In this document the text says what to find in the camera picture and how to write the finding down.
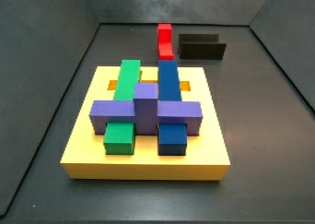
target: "yellow base platform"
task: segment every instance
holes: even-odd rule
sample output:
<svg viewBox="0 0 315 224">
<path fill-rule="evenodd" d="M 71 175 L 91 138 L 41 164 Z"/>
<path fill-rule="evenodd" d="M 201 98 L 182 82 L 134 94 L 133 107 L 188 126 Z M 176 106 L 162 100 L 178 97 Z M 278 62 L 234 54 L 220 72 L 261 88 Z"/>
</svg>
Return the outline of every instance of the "yellow base platform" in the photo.
<svg viewBox="0 0 315 224">
<path fill-rule="evenodd" d="M 180 80 L 190 91 L 185 101 L 200 101 L 202 122 L 198 136 L 188 136 L 185 156 L 157 156 L 157 137 L 136 136 L 131 156 L 105 155 L 102 136 L 93 135 L 87 118 L 94 100 L 113 99 L 109 82 L 118 78 L 118 67 L 98 66 L 71 129 L 61 165 L 71 178 L 119 180 L 221 180 L 229 167 L 228 153 L 201 67 L 178 67 Z M 141 67 L 141 80 L 157 80 L 157 67 Z"/>
</svg>

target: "gray wall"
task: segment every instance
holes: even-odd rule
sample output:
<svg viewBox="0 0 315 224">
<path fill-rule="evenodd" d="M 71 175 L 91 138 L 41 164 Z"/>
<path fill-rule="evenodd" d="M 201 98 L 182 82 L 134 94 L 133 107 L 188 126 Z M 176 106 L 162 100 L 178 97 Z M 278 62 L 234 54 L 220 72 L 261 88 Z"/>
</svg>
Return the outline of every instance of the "gray wall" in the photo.
<svg viewBox="0 0 315 224">
<path fill-rule="evenodd" d="M 0 0 L 0 215 L 98 27 L 85 0 Z"/>
<path fill-rule="evenodd" d="M 265 0 L 86 0 L 101 23 L 249 25 Z"/>
<path fill-rule="evenodd" d="M 315 2 L 268 0 L 250 29 L 315 109 Z"/>
</svg>

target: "red block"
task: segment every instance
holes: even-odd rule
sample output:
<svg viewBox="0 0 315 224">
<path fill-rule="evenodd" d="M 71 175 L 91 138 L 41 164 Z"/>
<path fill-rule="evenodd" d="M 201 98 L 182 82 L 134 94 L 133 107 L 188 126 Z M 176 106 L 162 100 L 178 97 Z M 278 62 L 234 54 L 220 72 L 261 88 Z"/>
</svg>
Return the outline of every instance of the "red block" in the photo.
<svg viewBox="0 0 315 224">
<path fill-rule="evenodd" d="M 170 43 L 158 43 L 158 60 L 173 60 Z"/>
<path fill-rule="evenodd" d="M 158 43 L 172 42 L 172 25 L 158 24 L 157 27 Z"/>
<path fill-rule="evenodd" d="M 157 48 L 158 60 L 173 60 L 170 24 L 157 26 Z"/>
</svg>

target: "purple block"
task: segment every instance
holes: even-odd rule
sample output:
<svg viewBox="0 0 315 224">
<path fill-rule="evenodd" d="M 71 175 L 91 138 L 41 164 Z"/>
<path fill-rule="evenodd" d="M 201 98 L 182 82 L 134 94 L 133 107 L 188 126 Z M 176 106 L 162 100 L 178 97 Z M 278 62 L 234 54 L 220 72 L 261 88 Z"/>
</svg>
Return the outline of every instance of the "purple block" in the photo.
<svg viewBox="0 0 315 224">
<path fill-rule="evenodd" d="M 134 85 L 134 133 L 141 136 L 157 134 L 157 88 L 156 83 L 137 83 Z"/>
<path fill-rule="evenodd" d="M 186 124 L 186 135 L 197 136 L 201 124 L 201 108 L 196 101 L 158 101 L 157 122 Z"/>
<path fill-rule="evenodd" d="M 133 102 L 130 100 L 94 100 L 89 119 L 95 135 L 103 134 L 106 123 L 133 123 Z"/>
</svg>

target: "green block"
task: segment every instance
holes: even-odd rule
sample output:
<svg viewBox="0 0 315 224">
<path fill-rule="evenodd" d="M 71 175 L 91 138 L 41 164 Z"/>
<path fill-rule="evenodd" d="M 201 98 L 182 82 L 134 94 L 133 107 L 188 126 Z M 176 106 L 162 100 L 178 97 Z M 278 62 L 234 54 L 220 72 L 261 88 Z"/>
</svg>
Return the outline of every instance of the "green block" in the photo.
<svg viewBox="0 0 315 224">
<path fill-rule="evenodd" d="M 109 123 L 102 139 L 106 155 L 133 154 L 133 123 Z"/>
<path fill-rule="evenodd" d="M 113 100 L 131 100 L 140 78 L 140 60 L 121 60 Z"/>
<path fill-rule="evenodd" d="M 133 88 L 140 78 L 140 60 L 121 60 L 113 100 L 131 100 Z M 133 154 L 133 124 L 109 123 L 102 144 L 106 155 Z"/>
</svg>

